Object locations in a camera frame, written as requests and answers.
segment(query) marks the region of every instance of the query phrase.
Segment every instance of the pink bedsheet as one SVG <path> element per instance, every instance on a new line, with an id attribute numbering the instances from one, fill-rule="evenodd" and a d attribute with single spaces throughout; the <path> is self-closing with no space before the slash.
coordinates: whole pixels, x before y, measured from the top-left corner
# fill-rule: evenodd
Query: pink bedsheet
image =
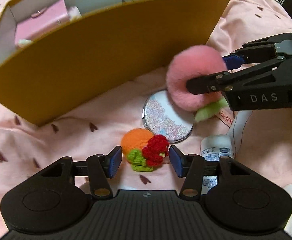
<path id="1" fill-rule="evenodd" d="M 0 0 L 0 12 L 7 0 Z M 273 0 L 231 0 L 208 44 L 222 56 L 244 42 L 292 32 L 292 20 Z M 12 187 L 62 156 L 75 161 L 93 154 L 107 154 L 119 145 L 124 133 L 143 127 L 141 113 L 146 98 L 165 87 L 165 68 L 127 82 L 95 98 L 54 122 L 37 128 L 0 105 L 0 200 Z M 217 117 L 196 124 L 192 135 L 178 147 L 185 153 L 199 153 L 201 139 L 225 134 L 228 127 Z M 237 160 L 286 188 L 292 195 L 292 109 L 253 111 L 244 128 Z M 110 184 L 113 190 L 176 189 L 177 178 L 170 164 L 139 173 L 124 160 Z M 84 178 L 76 185 L 87 189 Z M 292 235 L 292 218 L 286 230 Z M 0 215 L 0 237 L 7 231 Z"/>

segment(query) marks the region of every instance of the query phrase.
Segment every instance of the crocheted orange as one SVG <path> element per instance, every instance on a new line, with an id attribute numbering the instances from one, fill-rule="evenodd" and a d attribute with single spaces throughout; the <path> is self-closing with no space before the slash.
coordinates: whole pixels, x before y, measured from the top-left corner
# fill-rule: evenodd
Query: crocheted orange
<path id="1" fill-rule="evenodd" d="M 153 136 L 151 131 L 142 128 L 133 129 L 126 133 L 120 144 L 125 157 L 127 157 L 131 150 L 142 150 L 147 145 L 148 140 Z"/>

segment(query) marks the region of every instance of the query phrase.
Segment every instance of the red crocheted flower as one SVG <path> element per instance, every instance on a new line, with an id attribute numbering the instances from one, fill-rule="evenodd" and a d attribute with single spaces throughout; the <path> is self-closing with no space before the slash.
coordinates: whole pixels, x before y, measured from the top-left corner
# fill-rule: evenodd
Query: red crocheted flower
<path id="1" fill-rule="evenodd" d="M 154 135 L 148 140 L 147 146 L 151 148 L 154 154 L 164 153 L 165 156 L 168 155 L 169 142 L 164 135 Z"/>
<path id="2" fill-rule="evenodd" d="M 164 153 L 167 156 L 168 146 L 169 143 L 163 135 L 155 135 L 150 138 L 147 145 L 142 149 L 143 157 L 146 159 L 146 165 L 149 167 L 161 165 L 164 158 L 159 154 Z"/>

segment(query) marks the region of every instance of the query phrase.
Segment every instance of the pink pom-pom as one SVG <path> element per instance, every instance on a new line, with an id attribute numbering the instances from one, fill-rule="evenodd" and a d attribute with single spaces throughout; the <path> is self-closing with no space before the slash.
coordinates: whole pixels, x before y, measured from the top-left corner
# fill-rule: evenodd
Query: pink pom-pom
<path id="1" fill-rule="evenodd" d="M 197 111 L 221 98 L 220 92 L 193 95 L 186 89 L 189 79 L 227 70 L 218 51 L 206 45 L 190 47 L 171 61 L 166 76 L 167 90 L 172 100 L 186 111 Z"/>

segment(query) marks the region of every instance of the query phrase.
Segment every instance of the cardboard box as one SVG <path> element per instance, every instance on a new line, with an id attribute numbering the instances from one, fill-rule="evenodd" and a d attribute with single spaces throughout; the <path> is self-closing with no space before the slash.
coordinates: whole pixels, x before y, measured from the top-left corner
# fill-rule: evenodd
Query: cardboard box
<path id="1" fill-rule="evenodd" d="M 56 1 L 11 0 L 0 16 L 0 103 L 36 125 L 205 44 L 229 0 L 65 0 L 83 17 L 16 49 L 17 22 Z"/>

